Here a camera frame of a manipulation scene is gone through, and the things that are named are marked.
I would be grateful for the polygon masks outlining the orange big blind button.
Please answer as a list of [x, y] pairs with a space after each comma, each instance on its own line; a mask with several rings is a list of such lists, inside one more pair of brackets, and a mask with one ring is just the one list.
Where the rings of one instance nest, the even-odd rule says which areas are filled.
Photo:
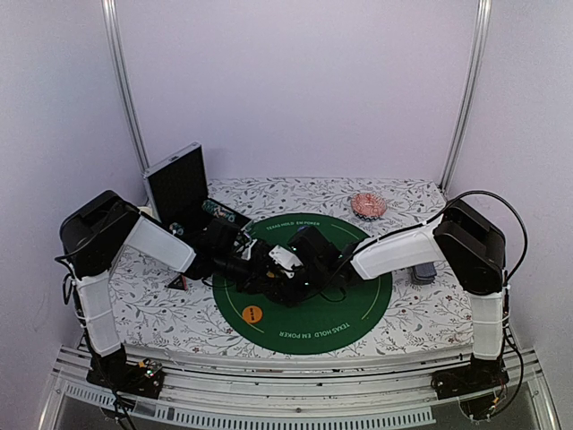
[[263, 317], [262, 310], [256, 305], [248, 305], [242, 311], [243, 319], [249, 324], [256, 324], [261, 321]]

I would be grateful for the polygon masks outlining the short poker chip stack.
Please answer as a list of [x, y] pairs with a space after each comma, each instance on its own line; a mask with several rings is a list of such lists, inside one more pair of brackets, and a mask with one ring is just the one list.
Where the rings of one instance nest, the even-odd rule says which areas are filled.
[[175, 236], [181, 237], [184, 234], [184, 227], [177, 222], [171, 223], [169, 229]]

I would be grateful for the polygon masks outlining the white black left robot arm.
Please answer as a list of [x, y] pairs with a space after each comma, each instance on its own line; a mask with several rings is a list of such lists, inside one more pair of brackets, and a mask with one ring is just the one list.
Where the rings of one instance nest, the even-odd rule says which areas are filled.
[[64, 252], [56, 261], [72, 275], [92, 354], [102, 358], [98, 373], [113, 388], [126, 388], [133, 381], [131, 366], [115, 355], [123, 344], [109, 287], [124, 252], [137, 251], [191, 280], [217, 274], [240, 284], [267, 272], [273, 247], [255, 239], [237, 252], [238, 232], [226, 220], [214, 219], [186, 243], [111, 190], [64, 220], [59, 231]]

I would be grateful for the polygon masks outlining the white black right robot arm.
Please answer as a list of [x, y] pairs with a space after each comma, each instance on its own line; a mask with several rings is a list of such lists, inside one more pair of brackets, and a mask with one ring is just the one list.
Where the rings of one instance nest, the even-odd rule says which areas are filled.
[[497, 376], [507, 345], [509, 283], [503, 232], [472, 206], [467, 193], [451, 199], [416, 225], [337, 249], [315, 227], [299, 229], [285, 247], [268, 253], [263, 294], [281, 305], [298, 305], [337, 280], [373, 280], [418, 264], [444, 261], [468, 294], [473, 318], [471, 365], [463, 383], [482, 390]]

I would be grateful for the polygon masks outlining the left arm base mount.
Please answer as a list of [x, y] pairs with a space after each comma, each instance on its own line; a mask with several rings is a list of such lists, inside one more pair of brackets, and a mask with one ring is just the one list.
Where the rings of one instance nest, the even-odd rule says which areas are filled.
[[164, 379], [162, 366], [148, 358], [137, 365], [109, 361], [101, 363], [92, 358], [86, 377], [88, 383], [154, 400], [159, 398]]

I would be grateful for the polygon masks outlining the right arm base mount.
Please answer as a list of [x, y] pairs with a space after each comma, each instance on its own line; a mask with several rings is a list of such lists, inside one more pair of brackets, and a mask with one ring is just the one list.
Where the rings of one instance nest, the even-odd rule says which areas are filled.
[[431, 387], [439, 400], [487, 391], [482, 396], [462, 400], [459, 403], [463, 414], [473, 421], [492, 417], [507, 394], [509, 375], [501, 357], [482, 360], [470, 357], [468, 365], [436, 371], [432, 374]]

